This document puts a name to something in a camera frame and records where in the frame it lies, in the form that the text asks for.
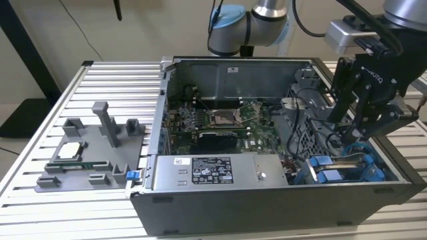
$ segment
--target cable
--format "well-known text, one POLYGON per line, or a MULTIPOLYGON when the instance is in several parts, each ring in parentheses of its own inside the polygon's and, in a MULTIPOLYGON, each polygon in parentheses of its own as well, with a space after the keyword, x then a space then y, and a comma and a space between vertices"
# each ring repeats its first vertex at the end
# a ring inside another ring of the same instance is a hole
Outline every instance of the cable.
POLYGON ((322 135, 322 136, 325 137, 325 139, 324 139, 324 146, 322 146, 321 144, 318 144, 318 146, 322 148, 322 150, 325 150, 325 151, 328 152, 328 154, 329 154, 330 156, 336 156, 337 154, 332 151, 332 149, 330 149, 329 146, 328 146, 328 142, 326 142, 326 141, 329 141, 328 135, 325 135, 321 131, 316 131, 316 133, 317 133, 318 135, 322 135))
POLYGON ((79 32, 81 32, 81 34, 82 34, 82 37, 83 37, 83 39, 85 39, 86 44, 89 45, 89 47, 90 47, 91 50, 94 51, 95 55, 98 56, 98 59, 99 59, 101 61, 103 61, 103 59, 102 59, 98 51, 95 51, 94 47, 91 46, 91 44, 90 44, 90 42, 89 42, 89 39, 87 39, 87 37, 86 37, 86 35, 85 35, 85 32, 82 31, 82 29, 81 29, 81 27, 79 27, 75 19, 73 18, 71 14, 69 13, 69 11, 67 11, 63 3, 62 3, 62 0, 58 0, 58 2, 59 2, 59 4, 61 4, 61 6, 62 6, 62 8, 63 8, 63 10, 65 10, 65 12, 66 12, 66 14, 67 14, 67 16, 70 17, 73 23, 75 24, 77 28, 79 29, 79 32))
POLYGON ((301 88, 300 90, 297 90, 297 92, 296 92, 296 94, 294 94, 294 96, 296 96, 298 99, 302 99, 302 98, 298 97, 298 94, 300 94, 300 92, 304 91, 304 90, 310 90, 310 91, 314 91, 314 92, 320 93, 316 88, 304 87, 304 88, 301 88))
POLYGON ((349 148, 352 148, 352 147, 362 147, 369 153, 372 152, 372 150, 370 150, 370 148, 369 148, 368 145, 365 145, 364 143, 360 143, 360 142, 354 142, 354 143, 349 144, 349 145, 344 148, 344 150, 341 151, 341 154, 340 154, 340 155, 341 155, 341 156, 345 156, 349 148))
POLYGON ((294 113, 294 121, 293 121, 293 128, 292 128, 292 132, 290 132, 290 135, 288 136, 288 139, 286 139, 286 143, 285 143, 285 149, 286 149, 286 152, 292 155, 292 157, 294 159, 300 159, 302 161, 302 158, 298 157, 297 153, 293 153, 290 151, 290 140, 292 140, 292 137, 294 135, 294 132, 296 132, 296 128, 298 126, 298 121, 300 121, 300 105, 298 105, 298 101, 297 101, 297 95, 294 95, 294 105, 296 105, 296 113, 294 113))
POLYGON ((300 151, 300 144, 301 144, 301 140, 302 140, 302 135, 304 135, 304 132, 308 132, 309 128, 305 128, 304 131, 300 132, 300 135, 298 135, 298 140, 297 140, 297 145, 296 145, 296 155, 300 155, 302 154, 308 149, 305 150, 301 150, 300 151))
POLYGON ((334 135, 334 133, 332 132, 330 134, 328 134, 328 135, 325 136, 325 139, 324 139, 325 148, 326 148, 328 150, 330 150, 329 140, 330 140, 330 137, 332 137, 333 135, 334 135))
POLYGON ((181 87, 181 99, 182 99, 182 100, 185 100, 185 90, 186 90, 187 87, 194 88, 196 85, 193 85, 193 84, 185 84, 185 85, 181 87))
POLYGON ((325 123, 330 123, 329 121, 326 121, 326 120, 320 120, 320 119, 310 118, 310 117, 308 118, 308 120, 310 120, 310 121, 317 121, 317 122, 325 127, 325 129, 330 131, 330 133, 332 133, 336 137, 341 138, 341 136, 340 136, 340 135, 333 131, 333 129, 325 124, 325 123))
POLYGON ((300 30, 305 34, 308 34, 309 36, 312 36, 314 38, 322 38, 326 35, 325 33, 313 33, 304 27, 301 20, 300 20, 300 17, 298 17, 298 13, 296 12, 296 0, 292 0, 290 5, 292 5, 292 12, 293 12, 294 21, 296 21, 296 24, 297 24, 300 30))
POLYGON ((222 2, 224 2, 224 0, 220 0, 213 16, 212 16, 212 13, 213 13, 213 9, 214 9, 216 0, 213 0, 213 3, 212 3, 212 9, 210 9, 210 14, 208 16, 208 27, 206 27, 206 50, 209 50, 210 34, 212 34, 213 26, 214 26, 214 24, 216 24, 216 22, 218 20, 218 15, 220 15, 220 12, 221 12, 222 2))
POLYGON ((369 14, 369 12, 360 6, 358 3, 354 2, 354 0, 336 0, 336 2, 338 2, 340 5, 342 5, 353 13, 360 21, 370 27, 372 31, 377 33, 384 45, 393 51, 394 55, 398 56, 402 53, 400 41, 392 32, 385 28, 385 26, 369 14))
POLYGON ((10 154, 19 155, 15 151, 7 150, 7 149, 5 149, 5 148, 2 148, 2 147, 0 147, 0 150, 7 152, 7 153, 10 153, 10 154))

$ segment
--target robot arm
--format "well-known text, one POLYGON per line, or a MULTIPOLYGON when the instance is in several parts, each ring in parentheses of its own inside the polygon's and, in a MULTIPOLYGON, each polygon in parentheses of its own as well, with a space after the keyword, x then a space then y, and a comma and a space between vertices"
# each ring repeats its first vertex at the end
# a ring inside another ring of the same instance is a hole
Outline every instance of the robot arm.
POLYGON ((216 56, 237 55, 240 46, 269 46, 286 34, 285 0, 258 0, 250 11, 220 3, 212 12, 206 47, 216 56))
POLYGON ((354 108, 341 136, 350 144, 386 135, 418 118, 402 97, 427 69, 427 1, 386 0, 385 13, 376 16, 366 15, 354 1, 336 1, 356 15, 330 22, 325 42, 338 54, 362 51, 337 60, 330 86, 334 106, 326 120, 340 122, 350 105, 354 108))

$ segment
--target blue latch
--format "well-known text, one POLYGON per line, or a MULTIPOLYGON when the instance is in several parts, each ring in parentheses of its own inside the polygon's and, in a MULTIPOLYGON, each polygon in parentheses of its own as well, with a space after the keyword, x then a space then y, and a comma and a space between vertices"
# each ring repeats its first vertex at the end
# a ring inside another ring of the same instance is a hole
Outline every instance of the blue latch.
POLYGON ((139 171, 127 171, 125 174, 126 181, 135 181, 139 179, 139 171))

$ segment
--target metal table surface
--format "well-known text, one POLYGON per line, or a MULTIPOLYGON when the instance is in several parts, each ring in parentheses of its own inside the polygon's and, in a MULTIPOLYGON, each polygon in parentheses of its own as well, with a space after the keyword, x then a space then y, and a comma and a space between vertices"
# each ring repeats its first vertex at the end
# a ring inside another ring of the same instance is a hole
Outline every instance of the metal table surface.
MULTIPOLYGON (((334 70, 333 62, 326 62, 326 66, 334 70)), ((94 62, 91 66, 79 68, 0 183, 0 240, 155 239, 146 236, 123 189, 35 193, 33 186, 59 143, 65 119, 79 117, 85 125, 99 124, 90 111, 94 101, 107 101, 107 113, 118 124, 123 124, 129 117, 146 124, 143 144, 147 143, 158 72, 158 62, 94 62)), ((390 133, 388 138, 427 180, 427 127, 417 121, 390 133)), ((146 145, 142 145, 139 162, 143 162, 145 154, 146 145)), ((427 191, 405 204, 385 206, 357 227, 194 236, 187 239, 427 239, 427 191)))

